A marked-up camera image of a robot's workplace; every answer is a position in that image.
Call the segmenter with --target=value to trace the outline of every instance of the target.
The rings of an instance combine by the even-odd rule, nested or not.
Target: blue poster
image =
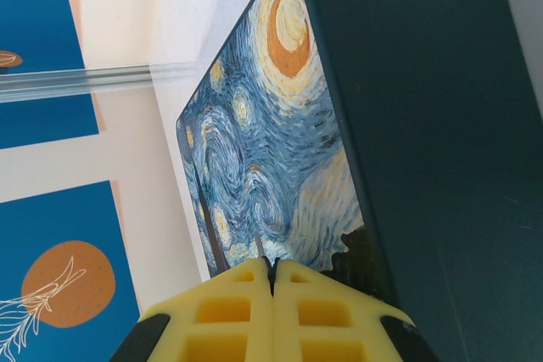
[[[139,317],[108,181],[0,204],[0,362],[109,360]]]
[[[1,74],[85,68],[69,0],[0,0]],[[98,133],[90,95],[0,103],[0,148]]]

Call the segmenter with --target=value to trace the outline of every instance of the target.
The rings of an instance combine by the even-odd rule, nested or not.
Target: feather drawing
[[[49,301],[86,272],[85,269],[74,272],[72,256],[60,276],[47,285],[24,297],[0,300],[0,359],[5,356],[9,362],[16,362],[14,351],[20,354],[26,348],[28,331],[32,328],[38,334],[42,311],[53,312]]]

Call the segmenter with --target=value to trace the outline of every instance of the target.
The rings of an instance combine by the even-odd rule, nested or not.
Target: orange moon
[[[16,67],[23,64],[23,59],[16,53],[0,50],[0,67]]]
[[[271,61],[281,74],[292,78],[304,68],[310,54],[309,29],[305,22],[304,40],[293,51],[287,50],[277,36],[277,10],[281,0],[274,0],[271,6],[270,19],[268,21],[268,53]]]
[[[50,326],[70,328],[83,324],[100,314],[115,294],[115,275],[105,254],[90,243],[68,241],[53,246],[34,262],[23,280],[22,296],[47,292],[49,288],[44,287],[63,275],[72,257],[71,274],[85,272],[49,298],[51,311],[43,309],[40,321]],[[67,277],[68,272],[57,283],[62,284]]]

